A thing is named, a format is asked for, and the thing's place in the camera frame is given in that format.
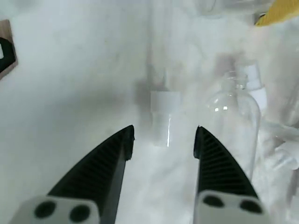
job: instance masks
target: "wooden board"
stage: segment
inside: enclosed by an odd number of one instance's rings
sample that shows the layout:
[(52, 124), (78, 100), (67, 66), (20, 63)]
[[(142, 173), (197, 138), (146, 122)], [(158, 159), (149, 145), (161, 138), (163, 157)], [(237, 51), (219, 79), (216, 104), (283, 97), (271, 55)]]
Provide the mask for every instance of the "wooden board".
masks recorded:
[[(9, 20), (0, 21), (0, 37), (7, 39), (12, 44), (14, 44), (13, 34), (11, 32)], [(8, 68), (6, 68), (3, 72), (0, 73), (0, 79), (2, 79), (5, 75), (7, 75), (18, 64), (15, 51), (14, 51), (14, 55), (15, 55), (16, 61), (12, 65), (10, 65)]]

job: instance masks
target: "yellow object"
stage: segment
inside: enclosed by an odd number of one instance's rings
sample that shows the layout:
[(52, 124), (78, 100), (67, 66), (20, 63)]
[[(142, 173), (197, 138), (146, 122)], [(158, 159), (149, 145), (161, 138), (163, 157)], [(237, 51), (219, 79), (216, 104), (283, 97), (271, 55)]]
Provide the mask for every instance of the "yellow object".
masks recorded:
[(256, 26), (263, 27), (283, 22), (299, 15), (299, 0), (276, 0), (266, 15), (261, 17)]

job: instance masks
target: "transparent container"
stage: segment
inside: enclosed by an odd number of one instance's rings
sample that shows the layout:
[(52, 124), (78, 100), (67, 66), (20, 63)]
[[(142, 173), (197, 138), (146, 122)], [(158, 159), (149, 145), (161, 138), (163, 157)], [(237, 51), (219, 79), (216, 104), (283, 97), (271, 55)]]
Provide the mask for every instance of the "transparent container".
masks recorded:
[(273, 0), (197, 0), (201, 15), (254, 14), (268, 11)]
[(208, 129), (233, 155), (249, 179), (252, 179), (256, 156), (260, 110), (244, 90), (245, 78), (235, 72), (225, 75), (218, 93), (205, 108), (203, 127)]

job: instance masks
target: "white spray cap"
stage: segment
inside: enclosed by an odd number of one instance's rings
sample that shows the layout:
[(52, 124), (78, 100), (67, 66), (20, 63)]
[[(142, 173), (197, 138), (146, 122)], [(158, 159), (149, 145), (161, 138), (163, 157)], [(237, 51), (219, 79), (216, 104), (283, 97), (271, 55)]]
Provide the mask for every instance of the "white spray cap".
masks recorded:
[(169, 147), (171, 141), (171, 115), (181, 104), (180, 92), (151, 91), (150, 111), (153, 115), (153, 141), (155, 145)]
[(277, 147), (275, 151), (277, 154), (283, 155), (278, 161), (278, 166), (287, 166), (292, 170), (299, 168), (299, 142), (286, 141), (284, 144)]
[(240, 60), (235, 63), (238, 75), (247, 76), (246, 89), (256, 100), (261, 111), (268, 106), (267, 92), (264, 88), (256, 60)]

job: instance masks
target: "black object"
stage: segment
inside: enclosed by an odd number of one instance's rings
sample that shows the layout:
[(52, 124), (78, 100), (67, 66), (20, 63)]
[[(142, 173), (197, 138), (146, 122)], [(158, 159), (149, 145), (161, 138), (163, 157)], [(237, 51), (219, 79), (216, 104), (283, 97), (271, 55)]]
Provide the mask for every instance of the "black object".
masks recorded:
[(70, 220), (73, 223), (81, 223), (88, 219), (90, 215), (90, 209), (87, 205), (78, 205), (71, 210)]
[(11, 64), (13, 64), (16, 58), (14, 55), (14, 46), (11, 42), (0, 37), (0, 45), (4, 56), (2, 59), (0, 59), (0, 73), (1, 73)]
[(56, 203), (53, 201), (46, 201), (37, 206), (37, 208), (34, 211), (34, 214), (37, 218), (47, 218), (51, 216), (56, 208)]
[(112, 135), (78, 162), (48, 195), (92, 200), (98, 206), (101, 224), (114, 224), (134, 140), (133, 126)]
[(197, 194), (204, 190), (242, 196), (257, 194), (243, 170), (229, 151), (205, 128), (198, 127), (194, 157), (199, 159)]
[(240, 208), (252, 213), (256, 214), (262, 214), (263, 210), (262, 208), (255, 202), (249, 201), (249, 200), (244, 200), (240, 204)]
[(216, 197), (216, 196), (206, 196), (204, 198), (203, 202), (207, 205), (214, 206), (214, 207), (217, 207), (217, 208), (223, 208), (224, 207), (223, 201), (220, 198)]

